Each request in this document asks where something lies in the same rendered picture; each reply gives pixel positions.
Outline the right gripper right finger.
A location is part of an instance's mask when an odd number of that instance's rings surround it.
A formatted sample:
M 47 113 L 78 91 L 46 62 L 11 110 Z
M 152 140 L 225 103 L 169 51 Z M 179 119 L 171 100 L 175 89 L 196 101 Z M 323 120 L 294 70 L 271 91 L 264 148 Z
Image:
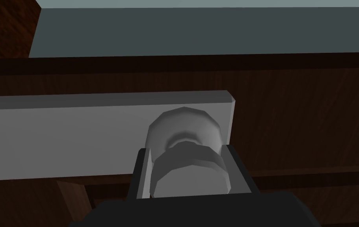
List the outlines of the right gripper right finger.
M 230 194 L 260 193 L 232 145 L 222 145 L 221 157 L 226 165 L 229 175 L 231 184 Z

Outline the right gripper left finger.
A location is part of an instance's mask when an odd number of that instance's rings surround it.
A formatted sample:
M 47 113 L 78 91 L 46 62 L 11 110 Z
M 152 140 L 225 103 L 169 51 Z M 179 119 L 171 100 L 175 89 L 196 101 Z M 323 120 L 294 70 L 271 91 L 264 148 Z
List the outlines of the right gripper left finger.
M 150 184 L 153 163 L 151 151 L 142 148 L 138 152 L 126 200 L 150 198 Z

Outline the grey round door knob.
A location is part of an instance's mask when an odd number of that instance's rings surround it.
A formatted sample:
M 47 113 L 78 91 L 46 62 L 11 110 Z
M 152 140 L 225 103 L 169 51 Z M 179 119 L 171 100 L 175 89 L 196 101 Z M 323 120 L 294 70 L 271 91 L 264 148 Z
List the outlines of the grey round door knob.
M 205 111 L 181 107 L 149 126 L 145 146 L 153 164 L 153 198 L 227 194 L 229 173 L 221 157 L 221 129 Z

